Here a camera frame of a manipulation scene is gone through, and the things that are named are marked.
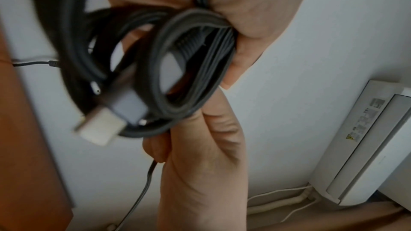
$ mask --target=wall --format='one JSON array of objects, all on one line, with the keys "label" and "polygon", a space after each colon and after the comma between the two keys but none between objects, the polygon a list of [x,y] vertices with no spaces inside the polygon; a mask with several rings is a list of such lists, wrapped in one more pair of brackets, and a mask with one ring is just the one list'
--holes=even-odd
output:
[{"label": "wall", "polygon": [[[16,59],[54,54],[30,0],[0,0],[0,15]],[[304,0],[287,31],[226,92],[247,138],[250,194],[306,183],[367,80],[411,83],[410,57],[409,0]],[[19,72],[75,205],[69,230],[118,221],[144,186],[150,159],[140,140],[106,148],[81,140],[71,132],[80,113],[58,70]],[[137,224],[154,221],[160,172]]]}]

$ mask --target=skin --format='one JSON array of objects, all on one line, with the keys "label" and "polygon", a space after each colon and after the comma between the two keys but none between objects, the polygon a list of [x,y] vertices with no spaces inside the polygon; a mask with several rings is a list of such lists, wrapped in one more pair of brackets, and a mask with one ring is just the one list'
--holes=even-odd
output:
[{"label": "skin", "polygon": [[[182,8],[191,0],[109,0]],[[238,30],[236,55],[221,84],[228,89],[288,27],[302,0],[210,0]],[[127,49],[150,26],[130,33]],[[144,139],[144,150],[165,163],[159,230],[246,230],[247,155],[241,126],[218,89],[205,106],[170,132]]]}]

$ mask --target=air conditioner label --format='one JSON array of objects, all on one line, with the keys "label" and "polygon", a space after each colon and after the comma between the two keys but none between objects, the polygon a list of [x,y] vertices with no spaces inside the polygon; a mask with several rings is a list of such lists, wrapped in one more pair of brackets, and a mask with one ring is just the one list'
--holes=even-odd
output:
[{"label": "air conditioner label", "polygon": [[355,123],[352,128],[352,132],[347,135],[345,139],[353,140],[356,142],[361,141],[364,135],[371,128],[374,121],[377,119],[381,113],[381,108],[384,105],[385,100],[379,98],[373,98],[369,107],[367,107],[360,118]]}]

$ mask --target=air conditioner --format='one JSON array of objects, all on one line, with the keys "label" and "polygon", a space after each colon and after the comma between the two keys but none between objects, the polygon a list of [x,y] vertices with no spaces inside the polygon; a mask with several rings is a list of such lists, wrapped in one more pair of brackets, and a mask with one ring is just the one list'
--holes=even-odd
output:
[{"label": "air conditioner", "polygon": [[340,205],[365,202],[411,152],[411,89],[370,80],[309,183]]}]

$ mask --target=orange-brown wooden surface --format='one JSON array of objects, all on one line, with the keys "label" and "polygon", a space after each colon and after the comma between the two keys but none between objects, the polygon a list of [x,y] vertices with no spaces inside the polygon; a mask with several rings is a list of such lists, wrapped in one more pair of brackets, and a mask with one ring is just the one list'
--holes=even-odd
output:
[{"label": "orange-brown wooden surface", "polygon": [[72,219],[0,31],[0,230],[64,231]]}]

